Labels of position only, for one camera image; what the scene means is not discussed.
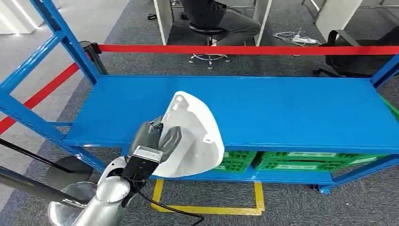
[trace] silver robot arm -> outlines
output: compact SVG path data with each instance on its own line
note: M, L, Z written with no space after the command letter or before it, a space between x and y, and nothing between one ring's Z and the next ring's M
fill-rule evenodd
M179 127L171 128L161 145L161 118L145 122L136 133L127 156L112 161L98 181L95 196L73 226L117 226L130 201L158 165L165 161L181 139Z

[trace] gray carpet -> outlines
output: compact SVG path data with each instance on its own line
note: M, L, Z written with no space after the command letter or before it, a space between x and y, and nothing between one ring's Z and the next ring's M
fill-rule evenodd
M274 1L262 44L285 45L273 38L272 34L297 27L302 27L308 36L322 41L312 23L310 12L314 13L314 9L309 3L307 5L309 9L302 7L299 0ZM107 42L160 44L156 21L146 19L147 14L152 12L150 1L132 0ZM398 24L394 16L388 16L390 12L399 15L398 11L386 9L358 11L347 30L355 38L378 38ZM202 44L203 37L187 31L184 23L176 22L170 35L170 44ZM229 64L217 63L213 71L207 70L201 62L197 65L188 64L186 55L106 53L101 57L113 74L309 76L312 69L327 67L321 56L234 56ZM399 106L398 84L399 79L394 78L380 89L383 96L396 107ZM89 92L90 85L83 80L59 120L73 120ZM118 149L109 148L92 148L89 151L105 162L120 153ZM49 142L45 142L39 153L53 160L66 156ZM44 181L45 170L46 166L34 161L26 175ZM321 195L302 185L263 184L266 211L262 216L206 215L206 222L202 225L399 225L398 174L398 167L391 168L333 189L330 195ZM98 177L98 174L94 174L90 180L95 182ZM143 189L144 193L151 196L153 187L152 181ZM255 207L252 183L166 181L161 201L180 205ZM1 213L0 222L4 226L48 225L47 204L41 198L16 191ZM157 212L138 197L129 207L122 225L176 226L190 225L194 220L175 213Z

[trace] black cable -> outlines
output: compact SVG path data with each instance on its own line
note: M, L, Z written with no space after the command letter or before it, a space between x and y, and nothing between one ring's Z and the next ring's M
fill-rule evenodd
M137 192L139 195L141 195L141 197L143 197L145 200L147 200L147 201L149 201L149 202L151 202L151 203L154 203L155 205L160 206L160 207L162 207L162 208L165 208L165 209L167 209L167 210L170 210L170 211L173 211L173 212L176 212L176 213L180 213L180 214L184 214L184 215L187 215L187 216L199 218L199 220L198 220L197 222L195 222L194 224L192 224L191 226L195 226L195 225L201 223L203 220L205 220L205 217L202 216L202 215L200 215L200 214L189 213L189 212L177 210L177 209L175 209L175 208L171 208L171 207L169 207L169 206L167 206L167 205L164 205L164 204L162 204L162 203L160 203L160 202L157 202L157 201L154 201L154 200L148 198L148 197L145 196L145 194L143 194L143 193L140 191L140 189L136 186L135 177L136 177L136 175L134 175L134 176L133 176L133 179L132 179L133 188L135 189L135 192Z

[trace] rolling stool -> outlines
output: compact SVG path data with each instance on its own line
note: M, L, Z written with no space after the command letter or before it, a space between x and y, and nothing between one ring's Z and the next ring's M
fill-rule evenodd
M212 46L212 36L213 35L217 35L217 34L223 34L225 32L227 32L225 29L222 28L210 28L210 29L203 29L203 28L199 28L193 24L190 24L190 30L192 30L193 32L197 33L197 34L203 34L207 36L207 46ZM190 57L189 63L192 64L194 63L194 59L200 59L200 60L206 60L208 61L208 69L212 70L212 61L214 60L219 60L222 58L225 58L225 62L230 62L229 57L226 56L225 54L201 54L201 55L197 55L197 54L192 54L192 57Z

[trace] blue metal shelf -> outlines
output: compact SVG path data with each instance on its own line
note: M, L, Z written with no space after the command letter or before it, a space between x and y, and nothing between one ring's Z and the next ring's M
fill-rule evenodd
M328 172L253 168L243 174L209 171L179 179L316 184L326 194L399 163L399 124L375 89L399 71L399 55L371 79L100 76L52 1L31 3L54 35L0 84L0 111L99 171L104 163L80 146L126 151L141 123L163 115L178 90L209 106L226 150L390 154L334 179ZM94 84L67 136L54 128L61 124L45 121L9 95L58 42Z
M209 106L227 150L399 153L396 119L350 78L101 76L64 143L127 146L178 90Z
M260 181L267 183L291 183L304 185L332 185L334 184L329 172L283 171L268 170L255 171L249 166L245 173L226 173L210 170L197 175L182 178L166 178L167 180L204 180L226 182Z

